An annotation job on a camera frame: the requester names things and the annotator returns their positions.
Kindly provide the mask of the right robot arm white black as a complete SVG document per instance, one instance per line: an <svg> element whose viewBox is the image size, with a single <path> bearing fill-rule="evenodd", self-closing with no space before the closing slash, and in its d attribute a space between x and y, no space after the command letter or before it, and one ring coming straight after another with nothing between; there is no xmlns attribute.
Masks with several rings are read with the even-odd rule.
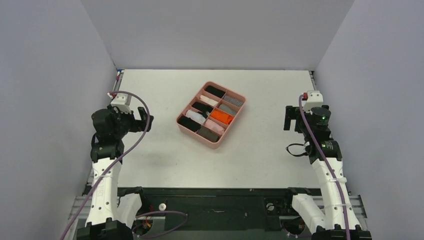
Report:
<svg viewBox="0 0 424 240"><path fill-rule="evenodd" d="M305 188L291 188L291 194L282 199L282 207L289 214L298 213L313 240L370 240L372 235L363 229L349 198L340 146L329 128L330 116L327 105L310 110L286 106L283 129L290 130L295 121L294 130L303 135L304 156L318 178L323 208Z"/></svg>

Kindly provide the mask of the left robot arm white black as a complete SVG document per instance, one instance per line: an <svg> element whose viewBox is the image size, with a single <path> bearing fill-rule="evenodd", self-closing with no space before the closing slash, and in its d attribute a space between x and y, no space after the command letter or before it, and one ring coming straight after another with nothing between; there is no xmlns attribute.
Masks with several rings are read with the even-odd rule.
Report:
<svg viewBox="0 0 424 240"><path fill-rule="evenodd" d="M127 152L123 137L127 133L150 131L153 116L144 107L138 107L141 119L131 110L127 113L117 106L97 110L91 116L95 129L90 157L93 182L91 204L85 226L76 231L78 240L131 240L136 215L149 209L149 201L141 196L141 188L119 193L118 178Z"/></svg>

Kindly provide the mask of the olive underwear beige waistband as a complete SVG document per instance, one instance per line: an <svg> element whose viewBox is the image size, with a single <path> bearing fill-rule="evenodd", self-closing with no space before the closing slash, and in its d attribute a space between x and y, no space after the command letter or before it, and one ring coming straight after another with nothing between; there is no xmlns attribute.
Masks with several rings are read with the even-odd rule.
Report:
<svg viewBox="0 0 424 240"><path fill-rule="evenodd" d="M205 126L201 126L200 129L197 131L197 134L212 143L216 143L220 138L217 133Z"/></svg>

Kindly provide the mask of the pink divided organizer tray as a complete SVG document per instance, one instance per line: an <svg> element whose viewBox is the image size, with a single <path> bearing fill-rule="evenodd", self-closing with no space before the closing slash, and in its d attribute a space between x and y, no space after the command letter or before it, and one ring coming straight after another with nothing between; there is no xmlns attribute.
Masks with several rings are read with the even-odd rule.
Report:
<svg viewBox="0 0 424 240"><path fill-rule="evenodd" d="M237 106L235 106L235 105L232 105L231 103L229 103L229 102L227 102L227 101L224 101L223 100L223 98L219 98L219 97L217 97L217 96L215 96L215 95L213 95L213 94L211 94L211 93L209 93L209 92L206 92L205 91L205 88L207 87L207 86L214 86L214 87L216 87L216 88L218 88L218 89L220 89L220 90L223 90L223 91L225 91L225 95L228 95L228 96L231 96L231 97L234 97L234 98L236 98L236 99L238 99L238 100L241 100L241 101L243 101L244 102L244 104L243 104L243 106L241 106L241 107L237 107ZM200 100L200 95L204 95L204 96L206 96L206 97L208 97L208 98L210 98L210 99L213 99L213 100L215 100L215 101L218 101L218 104L214 107L214 110L218 110L218 111L222 111L222 110L220 110L218 107L221 105L221 104L225 104L225 105L228 105L231 109L233 109L233 110L235 110L235 111L237 111L237 114L234 116L234 119L233 119L233 121L229 124L229 125L227 125L227 124L224 124L224 123L222 123L222 122L220 122L220 121L218 121L218 120L216 120L216 119L214 119L214 118L212 118L212 117L210 117L210 114L209 114L209 116L206 116L206 115L203 115L205 118L207 118L206 120L208 120L208 119L211 119L212 121L214 121L214 122L216 122L217 124L219 124L220 126L222 126L224 129L225 129L225 132L224 132L224 134L218 134L219 135L219 140L217 141L217 142L210 142L210 141L208 141L208 140L206 140L205 138L203 138L203 137L201 137L200 135L198 135L197 134L197 132L193 132L193 131L191 131L191 130L189 130L189 129L187 129L187 128L185 128L185 127L183 127L183 126L181 126L181 125L179 125L178 123L177 123L177 120L181 117L181 116L185 116L185 113L188 111L188 110L192 110L192 111L194 111L194 112L198 112L198 113L201 113L199 110L197 110L197 109L195 109L195 108L193 108L191 105L194 103L194 102L200 102L200 103L203 103L203 104L207 104L206 102L203 102L203 101L201 101ZM228 133L230 132L230 130L232 129L232 127L236 124L236 120L239 118L239 116L241 115L241 112L242 112L242 109L243 109L243 107L244 107L244 105L245 105L245 103L246 103L246 98L243 96L243 95L240 95L239 93L237 93L237 92L234 92L233 90L231 90L231 89L229 89L229 88L227 88L227 87L224 87L224 86L222 86L222 85L219 85L219 84L217 84L217 83L215 83L215 82L212 82L212 81L208 81L208 82L206 82L202 87L201 87L201 89L196 93L196 95L191 99L191 101L184 107L184 109L179 113L179 115L177 116L177 118L176 118L176 124L177 124L177 126L179 127L179 130L182 132L182 133L184 133L184 134L186 134L186 135L188 135L189 137L191 137L191 138L193 138L193 139L195 139L195 140L197 140L197 141L199 141L200 143L202 143L202 144L204 144L204 145L206 145L207 147L209 147L209 148L211 148L211 149L217 149L221 144L222 144L222 142L223 142L223 140L225 139L225 137L228 135Z"/></svg>

